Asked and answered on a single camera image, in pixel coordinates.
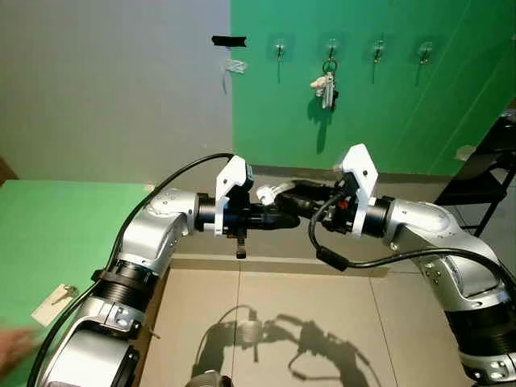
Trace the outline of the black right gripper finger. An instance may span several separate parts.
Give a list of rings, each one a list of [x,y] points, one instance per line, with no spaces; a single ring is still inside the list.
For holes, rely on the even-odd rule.
[[[312,218],[321,209],[324,199],[310,197],[279,197],[279,206],[294,206],[300,211],[299,218]]]
[[[288,181],[284,195],[302,197],[305,199],[328,199],[333,193],[332,185],[319,183],[319,181],[297,180]]]

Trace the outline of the person's hand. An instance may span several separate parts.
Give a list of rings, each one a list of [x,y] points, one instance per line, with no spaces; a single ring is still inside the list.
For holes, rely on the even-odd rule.
[[[38,335],[30,327],[0,326],[0,381],[36,351]]]

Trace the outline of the key bunch with white figure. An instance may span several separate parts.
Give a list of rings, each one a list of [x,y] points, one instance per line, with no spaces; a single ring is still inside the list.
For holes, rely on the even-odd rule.
[[[331,110],[335,106],[335,71],[338,70],[338,60],[329,56],[322,63],[322,74],[316,80],[310,82],[310,88],[321,99],[321,107]]]

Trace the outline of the black folding chair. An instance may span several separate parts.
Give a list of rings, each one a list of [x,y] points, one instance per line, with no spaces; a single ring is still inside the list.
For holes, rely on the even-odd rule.
[[[502,111],[476,150],[469,155],[459,173],[435,199],[439,206],[487,204],[488,209],[476,225],[465,225],[479,236],[501,200],[506,198],[515,177],[515,110]]]

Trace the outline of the key with paper tag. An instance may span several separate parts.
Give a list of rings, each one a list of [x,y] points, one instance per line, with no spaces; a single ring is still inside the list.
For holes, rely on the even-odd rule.
[[[39,325],[49,326],[78,294],[80,294],[80,291],[77,287],[70,284],[61,284],[36,307],[36,310],[30,313],[30,316]]]

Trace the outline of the green wall sheet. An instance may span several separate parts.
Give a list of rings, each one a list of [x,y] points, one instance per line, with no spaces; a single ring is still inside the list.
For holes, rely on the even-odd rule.
[[[232,78],[233,150],[254,165],[328,169],[365,144],[383,173],[453,176],[455,150],[478,145],[515,96],[515,30],[516,0],[230,0],[230,34],[247,37],[231,56],[248,63]],[[335,106],[324,110],[310,82],[331,38]]]

